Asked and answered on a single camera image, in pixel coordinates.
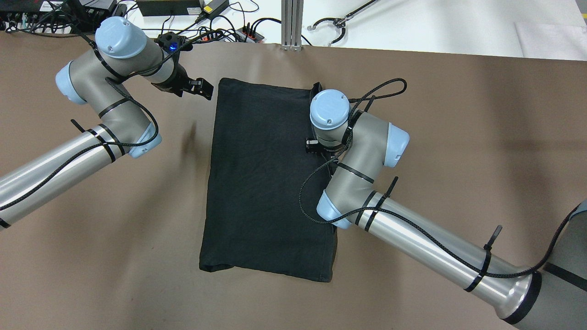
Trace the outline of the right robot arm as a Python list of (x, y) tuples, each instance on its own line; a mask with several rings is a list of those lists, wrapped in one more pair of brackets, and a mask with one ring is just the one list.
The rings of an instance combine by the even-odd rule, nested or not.
[(374, 187), (410, 136), (336, 89), (219, 83), (199, 268), (330, 282), (336, 232), (358, 227), (443, 276), (520, 330), (586, 328), (586, 203), (545, 256), (516, 267)]

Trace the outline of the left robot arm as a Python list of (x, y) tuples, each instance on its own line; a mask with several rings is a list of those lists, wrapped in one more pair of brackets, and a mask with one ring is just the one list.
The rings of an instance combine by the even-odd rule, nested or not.
[(19, 167), (1, 179), (1, 229), (45, 205), (123, 156), (138, 158), (162, 140), (153, 115), (130, 96), (123, 84), (144, 77), (159, 91), (211, 100), (213, 86), (190, 78), (179, 54), (192, 40), (168, 32), (159, 39), (121, 16), (105, 19), (95, 32), (91, 50), (68, 62), (55, 77), (61, 94), (88, 105), (100, 123)]

